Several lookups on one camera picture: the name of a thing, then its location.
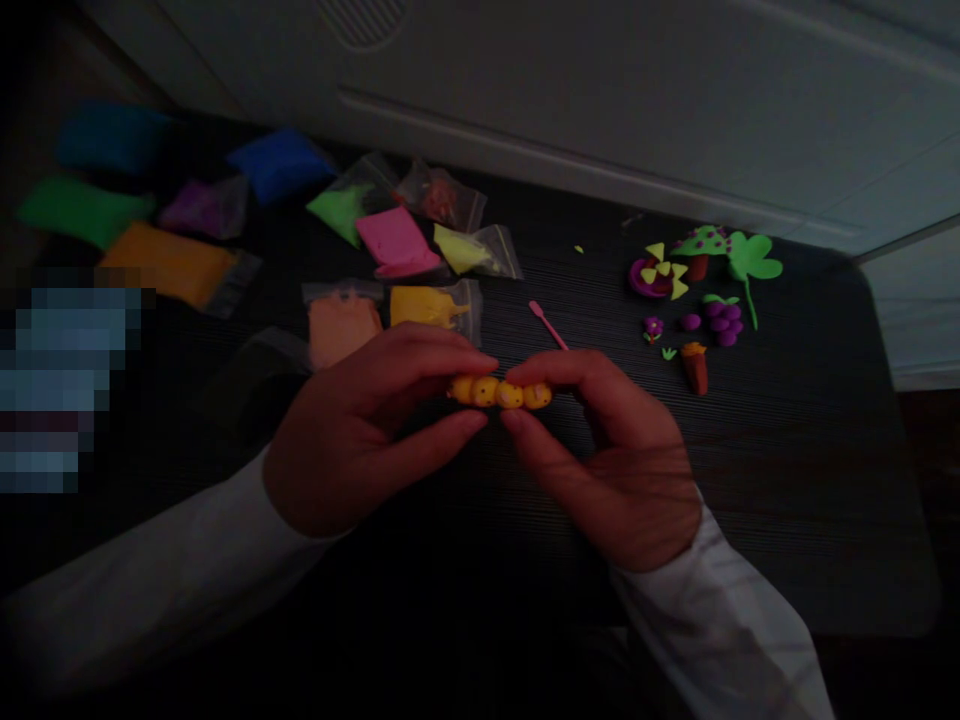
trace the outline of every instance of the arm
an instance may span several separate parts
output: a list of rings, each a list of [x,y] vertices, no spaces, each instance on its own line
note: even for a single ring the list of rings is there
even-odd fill
[[[611,568],[630,623],[701,718],[832,718],[803,620],[706,507],[689,550],[648,573]]]
[[[283,597],[336,538],[280,519],[264,453],[4,601],[17,649],[44,696],[106,685],[171,648],[196,647]]]
[[[269,450],[233,478],[4,601],[38,689],[106,685],[266,610],[339,537],[486,424],[465,410],[394,442],[450,376],[496,366],[456,333],[407,324],[316,373]]]
[[[572,387],[598,452],[580,463],[532,415],[501,415],[521,461],[612,565],[631,624],[700,718],[831,718],[810,634],[703,507],[670,412],[605,356],[536,355],[518,385]]]

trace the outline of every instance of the clay tree trunk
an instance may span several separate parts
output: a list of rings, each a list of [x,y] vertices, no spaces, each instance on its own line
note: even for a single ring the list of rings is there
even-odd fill
[[[690,258],[689,270],[684,278],[688,283],[700,282],[707,276],[707,267],[710,265],[709,255],[694,255]]]

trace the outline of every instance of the purple clay flower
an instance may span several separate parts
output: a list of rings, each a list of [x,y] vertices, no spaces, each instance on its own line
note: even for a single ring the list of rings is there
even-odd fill
[[[643,326],[650,335],[663,334],[663,320],[657,317],[644,318]]]
[[[693,332],[698,327],[700,327],[700,316],[695,313],[690,313],[689,315],[684,315],[680,318],[680,327],[682,327],[687,332]]]

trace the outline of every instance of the pixelated area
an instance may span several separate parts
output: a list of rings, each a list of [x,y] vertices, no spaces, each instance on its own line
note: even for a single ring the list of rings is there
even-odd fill
[[[111,373],[139,345],[152,291],[116,271],[24,272],[5,299],[0,346],[0,493],[76,493]]]

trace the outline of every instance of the orange clay bag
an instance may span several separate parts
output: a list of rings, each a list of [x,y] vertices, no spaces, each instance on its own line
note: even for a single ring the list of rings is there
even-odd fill
[[[134,222],[100,261],[117,268],[109,284],[156,288],[200,312],[229,317],[260,268],[260,258]]]

